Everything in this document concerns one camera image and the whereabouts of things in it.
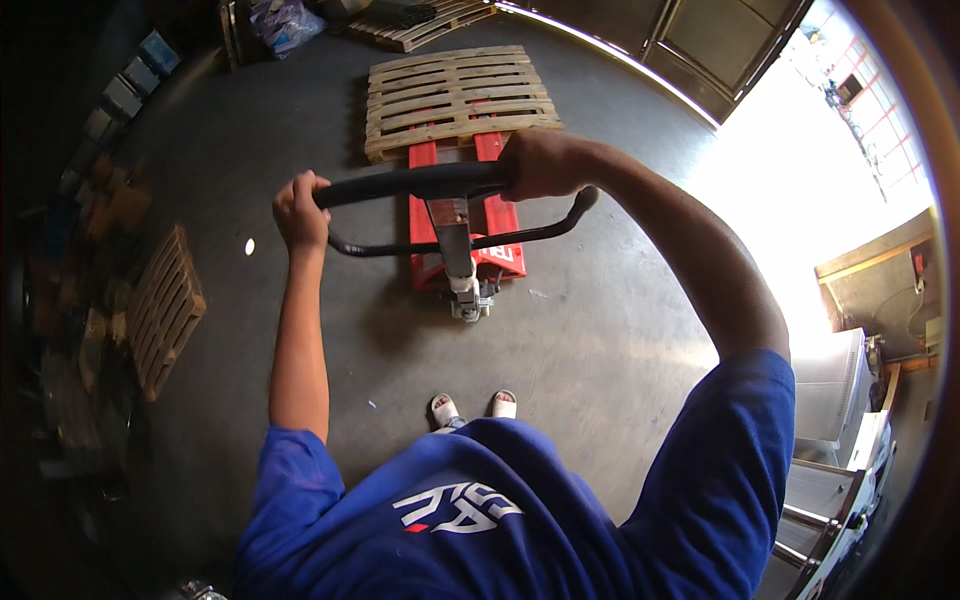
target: black handle grip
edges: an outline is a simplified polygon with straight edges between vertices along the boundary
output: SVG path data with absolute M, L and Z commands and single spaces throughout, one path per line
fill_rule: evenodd
M 492 248 L 494 246 L 505 246 L 507 244 L 519 244 L 521 242 L 533 242 L 536 240 L 545 240 L 551 237 L 563 235 L 573 229 L 584 213 L 590 210 L 600 198 L 600 190 L 589 185 L 580 190 L 577 198 L 573 201 L 573 206 L 566 213 L 564 219 L 553 225 L 543 228 L 524 229 L 523 231 L 512 231 L 510 233 L 500 233 L 499 235 L 489 235 L 473 240 L 470 243 L 470 249 L 480 250 L 482 248 Z M 428 254 L 439 252 L 440 244 L 387 244 L 383 246 L 356 246 L 345 242 L 343 238 L 331 231 L 329 233 L 329 244 L 341 254 L 348 256 L 407 256 L 410 254 Z
M 480 250 L 481 248 L 492 248 L 494 246 L 505 246 L 507 244 L 519 244 L 521 242 L 533 242 L 535 240 L 546 240 L 551 237 L 557 237 L 567 233 L 580 221 L 584 213 L 590 210 L 597 200 L 600 199 L 600 190 L 588 185 L 577 193 L 573 206 L 566 213 L 564 219 L 553 225 L 543 228 L 524 229 L 523 231 L 512 231 L 510 233 L 500 233 L 499 235 L 489 235 L 473 240 L 470 244 L 471 250 Z
M 509 187 L 516 173 L 512 162 L 452 162 L 341 181 L 314 192 L 313 200 L 320 208 L 332 208 L 398 194 L 424 200 L 479 199 Z

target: forearm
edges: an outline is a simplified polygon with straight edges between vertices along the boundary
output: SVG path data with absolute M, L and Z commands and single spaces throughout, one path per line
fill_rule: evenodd
M 326 444 L 330 392 L 320 328 L 321 252 L 290 256 L 270 379 L 270 423 L 308 429 Z
M 588 180 L 643 228 L 683 286 L 721 360 L 769 348 L 787 360 L 786 323 L 743 242 L 719 217 L 626 153 L 591 144 Z

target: foot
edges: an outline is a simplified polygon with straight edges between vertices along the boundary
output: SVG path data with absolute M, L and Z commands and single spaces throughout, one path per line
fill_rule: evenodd
M 457 407 L 453 403 L 453 398 L 447 394 L 437 394 L 430 400 L 430 412 L 433 413 L 433 419 L 437 422 L 437 427 L 446 427 L 450 420 L 460 417 Z
M 500 390 L 491 400 L 491 414 L 503 419 L 516 419 L 516 396 L 510 390 Z

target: pallet jack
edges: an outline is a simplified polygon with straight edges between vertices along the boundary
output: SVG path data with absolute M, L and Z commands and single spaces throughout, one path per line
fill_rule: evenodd
M 349 256 L 411 256 L 414 288 L 444 290 L 453 316 L 468 324 L 490 314 L 503 279 L 526 276 L 523 242 L 567 233 L 599 198 L 588 186 L 560 222 L 520 230 L 514 205 L 500 199 L 516 180 L 518 165 L 497 160 L 500 132 L 473 139 L 476 162 L 437 164 L 436 142 L 428 141 L 410 147 L 409 169 L 340 181 L 314 193 L 320 208 L 409 194 L 409 244 L 357 246 L 331 231 L 329 245 Z M 486 234 L 470 231 L 470 206 L 481 201 Z

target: wooden pallet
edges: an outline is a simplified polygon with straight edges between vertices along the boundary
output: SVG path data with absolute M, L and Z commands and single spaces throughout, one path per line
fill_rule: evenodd
M 368 94 L 364 150 L 373 163 L 406 158 L 408 146 L 430 140 L 441 148 L 463 147 L 475 133 L 563 128 L 523 46 L 376 64 Z
M 190 334 L 206 311 L 183 228 L 154 252 L 127 313 L 127 335 L 136 374 L 148 401 L 155 401 Z
M 421 2 L 437 9 L 437 16 L 433 20 L 409 29 L 397 29 L 361 18 L 350 23 L 348 29 L 360 37 L 372 39 L 391 50 L 410 52 L 443 34 L 496 14 L 496 6 L 493 2 L 486 3 L 482 0 L 421 0 Z

